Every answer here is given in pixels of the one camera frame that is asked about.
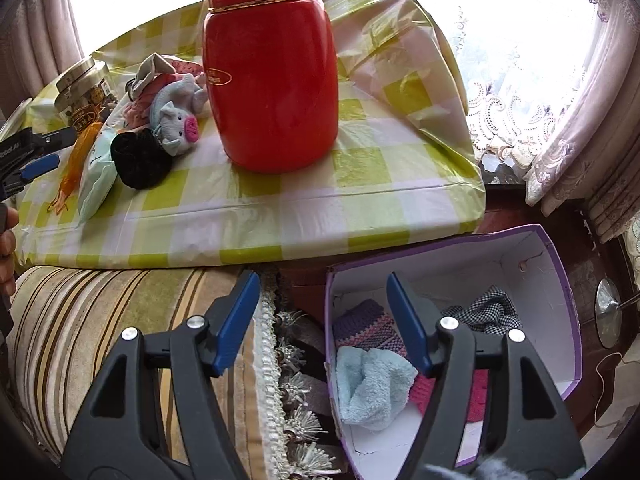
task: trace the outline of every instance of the purple box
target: purple box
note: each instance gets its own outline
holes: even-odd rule
[[[489,286],[499,286],[512,299],[562,398],[580,381],[582,349],[574,297],[556,248],[540,225],[448,238],[336,266],[329,272],[325,291],[326,368],[338,433],[359,478],[395,478],[422,415],[408,403],[383,431],[341,423],[333,377],[332,319],[367,298],[390,312],[385,285],[394,271],[402,272],[418,293],[429,296],[439,308],[468,305]],[[481,429],[482,422],[466,425],[458,463],[475,457]]]

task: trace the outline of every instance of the black and white checkered cloth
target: black and white checkered cloth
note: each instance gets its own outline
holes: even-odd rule
[[[512,328],[522,327],[511,299],[495,285],[467,308],[449,306],[442,311],[442,315],[455,317],[471,330],[487,334],[503,335]]]

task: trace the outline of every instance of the black hair scrunchie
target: black hair scrunchie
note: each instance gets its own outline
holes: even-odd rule
[[[174,163],[148,128],[117,134],[111,142],[111,159],[122,182],[133,189],[157,186]]]

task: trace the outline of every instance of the wooden floor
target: wooden floor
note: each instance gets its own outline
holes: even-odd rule
[[[623,333],[617,346],[607,350],[600,345],[593,311],[598,282],[604,277],[613,279],[622,298],[631,296],[635,289],[621,243],[618,240],[604,245],[597,243],[585,220],[578,203],[565,203],[545,218],[539,207],[525,204],[522,190],[492,189],[489,186],[486,213],[479,229],[489,233],[539,223],[558,250],[574,292],[582,337],[582,381],[566,401],[580,436],[593,425],[593,412],[601,392],[596,364],[610,352],[624,354],[638,333],[638,313],[630,308],[623,315]],[[322,321],[327,267],[361,257],[363,255],[358,254],[281,263],[280,269],[290,284],[295,306]],[[598,409],[600,413],[611,402],[613,370],[618,362],[619,359],[610,358],[600,367],[606,380],[605,396]]]

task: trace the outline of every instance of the stuffed toy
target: stuffed toy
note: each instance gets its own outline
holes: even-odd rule
[[[202,111],[207,91],[193,74],[162,88],[149,108],[149,125],[156,139],[171,156],[186,152],[199,137],[195,115]]]
[[[149,107],[158,92],[169,83],[180,81],[185,74],[192,74],[201,87],[206,84],[204,69],[199,63],[157,53],[147,57],[136,77],[126,85],[130,102],[124,108],[124,131],[149,124]]]

